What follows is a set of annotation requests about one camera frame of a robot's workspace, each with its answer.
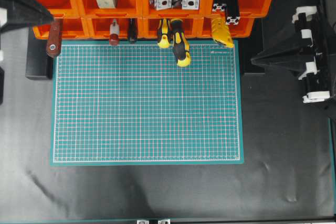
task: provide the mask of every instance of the white grid lines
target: white grid lines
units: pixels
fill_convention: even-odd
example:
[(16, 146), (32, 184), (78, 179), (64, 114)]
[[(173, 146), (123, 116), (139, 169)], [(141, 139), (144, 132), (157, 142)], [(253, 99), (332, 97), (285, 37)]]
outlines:
[(239, 161), (235, 51), (191, 45), (179, 68), (157, 45), (63, 45), (54, 163)]

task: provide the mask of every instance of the black table surface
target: black table surface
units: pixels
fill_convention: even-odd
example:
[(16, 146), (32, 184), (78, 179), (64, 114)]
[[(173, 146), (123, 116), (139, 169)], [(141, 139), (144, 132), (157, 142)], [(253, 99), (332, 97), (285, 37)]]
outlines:
[[(265, 47), (319, 0), (274, 0)], [(133, 218), (265, 220), (334, 214), (328, 121), (290, 73), (242, 77), (245, 163), (51, 167), (51, 81), (25, 78), (28, 30), (2, 35), (0, 222)]]

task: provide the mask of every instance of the tool handle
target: tool handle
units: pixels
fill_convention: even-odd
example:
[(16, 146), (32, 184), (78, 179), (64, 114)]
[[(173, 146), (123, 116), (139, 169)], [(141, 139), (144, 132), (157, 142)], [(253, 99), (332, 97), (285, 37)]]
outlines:
[(0, 67), (0, 105), (2, 104), (4, 98), (4, 79), (5, 71)]
[(191, 62), (189, 52), (189, 43), (185, 39), (184, 30), (181, 19), (172, 19), (172, 32), (173, 32), (173, 52), (175, 55), (176, 64), (180, 67), (186, 67)]
[(110, 25), (109, 43), (111, 46), (117, 46), (119, 44), (119, 33), (120, 33), (120, 27), (118, 25), (117, 20), (114, 19), (112, 21), (112, 24)]
[(55, 21), (50, 24), (49, 37), (46, 46), (47, 55), (52, 58), (59, 56), (61, 53), (62, 31), (63, 19), (55, 19)]
[(134, 44), (138, 41), (138, 29), (136, 26), (136, 19), (130, 18), (127, 31), (127, 40), (130, 44)]
[(166, 18), (160, 20), (159, 27), (157, 29), (157, 43), (161, 48), (168, 48), (170, 46), (170, 22)]

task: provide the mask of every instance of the yellow screwdriver handle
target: yellow screwdriver handle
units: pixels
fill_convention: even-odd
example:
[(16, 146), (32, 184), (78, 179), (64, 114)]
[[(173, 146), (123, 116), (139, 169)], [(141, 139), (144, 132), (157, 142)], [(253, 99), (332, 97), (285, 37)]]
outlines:
[(157, 43), (161, 48), (168, 48), (170, 46), (170, 22), (166, 18), (160, 20), (159, 27), (157, 29)]
[(186, 67), (191, 63), (191, 56), (189, 52), (189, 43), (185, 39), (183, 23), (181, 19), (171, 19), (172, 33), (173, 33), (173, 52), (175, 55), (176, 64), (179, 67)]

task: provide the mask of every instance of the yellow tool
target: yellow tool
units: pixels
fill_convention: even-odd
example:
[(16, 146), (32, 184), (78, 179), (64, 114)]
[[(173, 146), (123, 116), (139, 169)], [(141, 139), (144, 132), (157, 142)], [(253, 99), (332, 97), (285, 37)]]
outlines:
[(231, 38), (229, 26), (224, 18), (214, 18), (211, 20), (212, 38), (214, 41), (226, 47), (233, 48), (234, 43)]
[(189, 52), (189, 43), (185, 39), (184, 30), (182, 27), (182, 20), (173, 18), (170, 20), (173, 32), (173, 52), (175, 55), (176, 63), (179, 67), (186, 67), (191, 62), (191, 56)]
[(166, 18), (160, 20), (159, 27), (157, 29), (157, 43), (161, 48), (168, 48), (170, 46), (170, 22)]

